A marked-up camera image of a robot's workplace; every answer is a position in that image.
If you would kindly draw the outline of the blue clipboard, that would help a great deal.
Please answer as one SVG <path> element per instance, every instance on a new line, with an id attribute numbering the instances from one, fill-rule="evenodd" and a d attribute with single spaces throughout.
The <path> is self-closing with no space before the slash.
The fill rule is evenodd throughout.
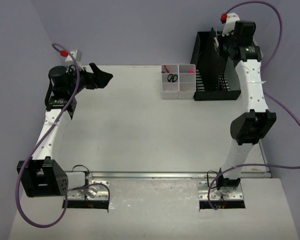
<path id="1" fill-rule="evenodd" d="M 219 50 L 219 40 L 218 40 L 218 31 L 215 28 L 214 29 L 214 37 L 213 37 L 213 44 L 214 44 L 214 49 L 217 52 Z"/>

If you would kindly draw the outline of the black clipboard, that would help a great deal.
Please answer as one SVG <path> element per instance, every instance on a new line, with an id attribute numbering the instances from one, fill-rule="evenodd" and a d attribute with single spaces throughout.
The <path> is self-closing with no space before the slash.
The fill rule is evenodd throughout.
<path id="1" fill-rule="evenodd" d="M 215 51 L 213 38 L 215 36 L 215 28 L 211 28 L 210 30 L 210 78 L 212 84 L 215 86 L 215 89 L 218 91 L 220 89 L 220 75 L 224 72 L 226 61 L 224 57 L 219 56 L 219 50 Z"/>

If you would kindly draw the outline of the black handled scissors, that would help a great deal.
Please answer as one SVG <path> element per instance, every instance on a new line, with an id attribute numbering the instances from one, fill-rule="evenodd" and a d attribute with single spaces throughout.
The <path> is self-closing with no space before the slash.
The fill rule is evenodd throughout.
<path id="1" fill-rule="evenodd" d="M 178 79 L 179 79 L 178 74 L 169 73 L 169 74 L 167 75 L 167 82 L 168 82 L 168 83 L 175 83 L 175 82 L 178 81 Z"/>

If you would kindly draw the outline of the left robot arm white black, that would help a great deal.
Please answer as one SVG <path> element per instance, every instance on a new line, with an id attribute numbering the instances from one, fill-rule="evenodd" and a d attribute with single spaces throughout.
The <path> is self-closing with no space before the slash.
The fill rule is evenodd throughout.
<path id="1" fill-rule="evenodd" d="M 71 177 L 56 158 L 76 110 L 75 96 L 84 89 L 103 89 L 112 78 L 111 73 L 100 70 L 94 63 L 79 71 L 74 65 L 59 65 L 49 70 L 49 86 L 44 100 L 45 120 L 38 147 L 28 163 L 20 161 L 17 165 L 20 182 L 29 198 L 65 196 L 67 190 L 73 188 L 84 197 L 93 193 L 94 184 L 85 179 L 84 174 Z"/>

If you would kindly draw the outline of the white clear clipboard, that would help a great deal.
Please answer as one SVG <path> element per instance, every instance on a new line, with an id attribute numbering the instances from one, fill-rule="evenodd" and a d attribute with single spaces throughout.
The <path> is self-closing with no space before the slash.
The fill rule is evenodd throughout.
<path id="1" fill-rule="evenodd" d="M 235 70 L 234 62 L 230 59 L 230 57 L 228 57 L 226 61 L 224 77 L 231 91 L 241 90 L 239 77 Z"/>

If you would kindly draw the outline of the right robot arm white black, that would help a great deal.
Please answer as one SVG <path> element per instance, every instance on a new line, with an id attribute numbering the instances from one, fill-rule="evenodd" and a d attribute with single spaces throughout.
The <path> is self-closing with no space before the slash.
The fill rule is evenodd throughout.
<path id="1" fill-rule="evenodd" d="M 254 44 L 256 24 L 240 19 L 223 20 L 224 28 L 219 37 L 218 54 L 233 64 L 242 96 L 242 113 L 230 124 L 231 147 L 213 191 L 223 197 L 238 188 L 242 165 L 250 151 L 263 139 L 277 120 L 266 103 L 261 80 L 262 52 Z"/>

